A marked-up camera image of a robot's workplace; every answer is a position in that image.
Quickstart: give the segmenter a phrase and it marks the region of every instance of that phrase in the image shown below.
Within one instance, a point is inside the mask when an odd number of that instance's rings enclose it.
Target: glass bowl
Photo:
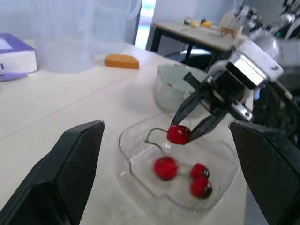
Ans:
[[[192,67],[181,65],[159,65],[154,85],[154,97],[156,105],[165,113],[174,113],[187,97],[195,90],[184,76],[192,72],[193,76],[200,82],[207,78],[207,73]],[[202,105],[198,105],[190,114],[191,117],[199,117],[206,113]]]
[[[173,116],[160,114],[126,129],[119,138],[116,173],[121,187],[151,218],[160,224],[199,224],[204,213],[216,208],[234,181],[239,160],[236,151],[224,140],[210,142],[204,137],[187,145],[169,143],[164,131],[153,131],[149,140],[164,148],[167,155],[181,165],[172,181],[162,181],[153,172],[156,159],[162,157],[158,147],[144,142],[153,128],[167,130]],[[190,127],[188,120],[183,125]],[[210,171],[212,194],[208,199],[190,193],[191,166],[201,163]]]

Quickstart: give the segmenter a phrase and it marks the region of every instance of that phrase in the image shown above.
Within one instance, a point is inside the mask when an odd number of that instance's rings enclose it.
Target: plastic container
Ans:
[[[97,0],[96,54],[120,54],[124,49],[127,21],[140,11],[142,0],[137,0],[129,12],[132,0]]]
[[[94,0],[33,0],[33,37],[40,68],[78,73],[94,66]]]
[[[191,67],[180,65],[159,65],[154,86],[154,97],[157,106],[165,113],[175,113],[184,100],[195,90],[184,81],[183,78],[188,72],[200,82],[207,78],[207,73]],[[199,104],[191,117],[199,117],[207,111]]]
[[[121,187],[158,224],[198,225],[207,212],[216,208],[236,178],[239,161],[236,151],[224,140],[210,142],[204,137],[187,145],[175,145],[166,140],[166,133],[154,131],[150,141],[161,145],[180,165],[202,163],[210,170],[212,194],[206,200],[194,198],[190,182],[184,176],[162,181],[153,172],[161,151],[144,139],[152,128],[167,130],[172,115],[160,114],[126,129],[119,138],[116,173]],[[188,120],[183,125],[191,126]],[[189,173],[180,167],[180,173]]]

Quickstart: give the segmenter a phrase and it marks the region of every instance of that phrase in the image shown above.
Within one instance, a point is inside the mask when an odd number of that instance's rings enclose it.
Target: white table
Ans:
[[[97,174],[81,224],[153,224],[119,186],[114,156],[121,131],[160,113],[152,93],[157,67],[174,61],[132,45],[126,45],[124,53],[140,61],[140,70],[108,68],[104,57],[98,56],[96,66],[85,73],[41,70],[20,80],[0,83],[0,209],[65,130],[104,120]],[[229,119],[220,130],[232,142]],[[201,224],[243,224],[246,191],[240,171],[224,201]]]

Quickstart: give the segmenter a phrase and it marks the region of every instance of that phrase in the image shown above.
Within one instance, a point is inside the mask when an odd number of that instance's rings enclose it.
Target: table leg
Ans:
[[[152,40],[151,52],[157,53],[159,49],[161,39],[161,29],[155,28],[154,36]]]
[[[186,54],[186,57],[185,57],[184,60],[188,60],[189,59],[189,57],[191,56],[192,49],[193,49],[193,45],[189,45],[188,49],[187,49],[187,54]]]

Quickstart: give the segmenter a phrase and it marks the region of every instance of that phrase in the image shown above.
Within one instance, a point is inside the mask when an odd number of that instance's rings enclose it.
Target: cherry stem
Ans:
[[[153,143],[153,142],[150,142],[150,141],[149,141],[150,134],[151,134],[153,131],[155,131],[155,130],[160,130],[160,131],[164,131],[164,132],[167,133],[166,130],[163,130],[163,129],[160,129],[160,128],[154,128],[154,129],[152,129],[151,131],[149,131],[149,133],[148,133],[148,135],[147,135],[147,137],[146,137],[146,139],[145,139],[145,143],[147,143],[147,144],[152,144],[152,145],[158,147],[158,148],[161,150],[161,152],[163,153],[163,155],[165,156],[165,152],[164,152],[164,150],[163,150],[163,148],[162,148],[161,146],[159,146],[159,145],[156,144],[156,143]]]

